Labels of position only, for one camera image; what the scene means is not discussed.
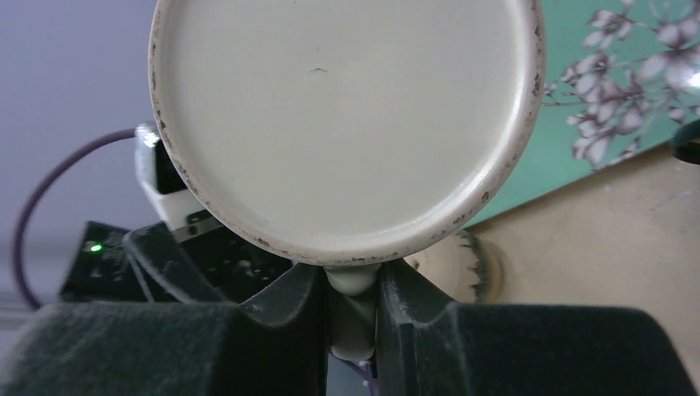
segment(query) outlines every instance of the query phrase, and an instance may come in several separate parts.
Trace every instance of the white plastic part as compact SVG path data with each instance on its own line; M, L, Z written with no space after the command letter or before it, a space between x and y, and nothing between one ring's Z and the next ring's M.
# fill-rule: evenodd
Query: white plastic part
M329 291L330 351L346 361L369 359L374 353L376 283L380 265L326 267Z
M159 218L170 231L187 226L188 215L204 210L204 206L189 190L163 195L145 181L139 181L139 184Z

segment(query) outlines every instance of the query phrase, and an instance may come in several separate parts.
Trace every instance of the wooden surface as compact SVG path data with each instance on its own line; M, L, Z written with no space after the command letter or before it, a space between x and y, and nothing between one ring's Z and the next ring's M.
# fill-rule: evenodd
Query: wooden surface
M504 257L499 302L643 309L698 387L700 167L658 148L470 231Z

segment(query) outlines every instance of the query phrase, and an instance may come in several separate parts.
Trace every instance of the purple cable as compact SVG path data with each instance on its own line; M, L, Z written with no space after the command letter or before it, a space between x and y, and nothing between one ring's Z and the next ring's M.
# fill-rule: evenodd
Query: purple cable
M24 239L26 236L26 228L29 224L31 214L34 212L34 209L39 204L41 197L44 196L46 191L48 191L51 185L54 184L56 179L63 175L76 162L85 158L88 154L99 149L100 147L106 146L114 142L118 142L120 140L133 138L134 136L135 129L130 128L127 130L120 130L117 132L106 134L101 138L94 139L92 142L85 144L84 146L76 150L74 153L70 154L56 167L54 167L54 169L52 169L51 172L49 172L49 174L46 175L46 177L44 177L44 180L42 180L41 183L39 183L39 185L36 187L36 189L31 193L29 199L26 200L26 203L24 204L24 207L20 212L20 217L19 219L17 219L14 231L12 233L12 274L14 275L15 284L17 285L17 289L21 297L25 300L26 304L29 305L29 307L32 310L37 310L41 308L42 304L27 284L25 274Z

